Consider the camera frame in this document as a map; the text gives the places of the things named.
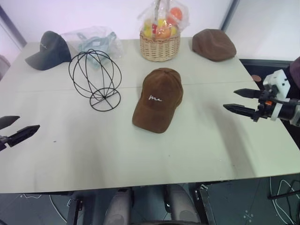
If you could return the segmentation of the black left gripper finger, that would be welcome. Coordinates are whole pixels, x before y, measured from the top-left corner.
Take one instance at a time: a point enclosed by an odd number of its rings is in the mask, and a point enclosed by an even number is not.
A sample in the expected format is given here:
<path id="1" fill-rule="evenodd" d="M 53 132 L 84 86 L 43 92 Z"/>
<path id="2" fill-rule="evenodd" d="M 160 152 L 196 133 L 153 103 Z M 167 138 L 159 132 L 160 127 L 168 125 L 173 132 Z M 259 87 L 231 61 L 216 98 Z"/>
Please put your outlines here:
<path id="1" fill-rule="evenodd" d="M 16 120 L 18 120 L 19 116 L 4 116 L 0 118 L 0 129 L 4 129 L 12 125 Z"/>
<path id="2" fill-rule="evenodd" d="M 22 141 L 32 137 L 38 131 L 39 128 L 40 125 L 27 126 L 8 137 L 7 144 L 10 147 L 13 147 L 21 143 Z"/>

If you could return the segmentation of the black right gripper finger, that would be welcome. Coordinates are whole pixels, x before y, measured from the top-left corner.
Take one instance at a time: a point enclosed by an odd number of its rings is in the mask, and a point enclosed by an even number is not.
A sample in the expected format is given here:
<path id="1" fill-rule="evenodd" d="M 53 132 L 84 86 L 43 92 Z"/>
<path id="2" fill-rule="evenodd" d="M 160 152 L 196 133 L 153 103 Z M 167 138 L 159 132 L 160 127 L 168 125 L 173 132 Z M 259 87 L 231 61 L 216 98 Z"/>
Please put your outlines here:
<path id="1" fill-rule="evenodd" d="M 235 94 L 242 96 L 244 98 L 259 98 L 262 94 L 261 90 L 253 90 L 253 89 L 239 89 L 234 91 Z"/>
<path id="2" fill-rule="evenodd" d="M 223 107 L 227 109 L 228 111 L 238 114 L 238 115 L 243 115 L 247 116 L 250 118 L 253 118 L 256 116 L 256 110 L 247 108 L 243 105 L 238 105 L 238 104 L 224 104 Z"/>

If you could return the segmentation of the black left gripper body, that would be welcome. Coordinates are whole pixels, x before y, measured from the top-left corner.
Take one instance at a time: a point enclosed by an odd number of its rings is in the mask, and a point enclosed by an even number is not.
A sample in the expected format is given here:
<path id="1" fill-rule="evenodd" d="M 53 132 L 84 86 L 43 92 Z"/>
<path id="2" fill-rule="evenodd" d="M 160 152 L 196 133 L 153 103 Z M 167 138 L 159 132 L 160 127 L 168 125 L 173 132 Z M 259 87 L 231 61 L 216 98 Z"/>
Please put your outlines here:
<path id="1" fill-rule="evenodd" d="M 4 150 L 7 146 L 6 144 L 10 145 L 11 138 L 8 136 L 0 136 L 0 151 Z"/>

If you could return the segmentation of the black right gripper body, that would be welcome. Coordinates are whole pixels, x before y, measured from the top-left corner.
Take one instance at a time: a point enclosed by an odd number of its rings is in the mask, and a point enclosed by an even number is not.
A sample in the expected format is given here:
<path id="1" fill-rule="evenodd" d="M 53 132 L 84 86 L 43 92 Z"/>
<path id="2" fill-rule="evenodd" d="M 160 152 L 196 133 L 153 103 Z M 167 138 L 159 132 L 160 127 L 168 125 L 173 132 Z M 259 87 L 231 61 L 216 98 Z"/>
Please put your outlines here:
<path id="1" fill-rule="evenodd" d="M 259 104 L 252 116 L 252 120 L 257 122 L 260 118 L 270 118 L 276 105 L 273 101 L 275 99 L 275 95 L 266 90 L 256 90 L 254 98 L 258 99 Z"/>

